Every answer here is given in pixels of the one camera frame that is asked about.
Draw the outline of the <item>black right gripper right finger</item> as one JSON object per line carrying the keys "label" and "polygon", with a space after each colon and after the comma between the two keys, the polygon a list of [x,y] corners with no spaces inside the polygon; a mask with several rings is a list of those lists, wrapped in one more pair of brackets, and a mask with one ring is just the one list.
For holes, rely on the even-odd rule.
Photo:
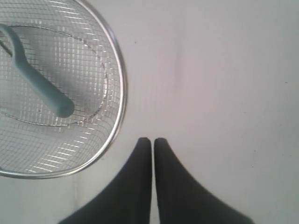
{"label": "black right gripper right finger", "polygon": [[168,141],[154,142],[157,204],[162,224],[251,224],[244,214],[225,204],[185,169]]}

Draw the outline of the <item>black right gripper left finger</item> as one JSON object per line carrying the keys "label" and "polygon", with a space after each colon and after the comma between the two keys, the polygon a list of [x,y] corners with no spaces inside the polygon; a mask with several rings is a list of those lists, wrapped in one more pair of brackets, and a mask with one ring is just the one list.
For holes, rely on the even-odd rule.
{"label": "black right gripper left finger", "polygon": [[105,189],[61,223],[148,224],[151,194],[151,142],[142,137],[121,171]]}

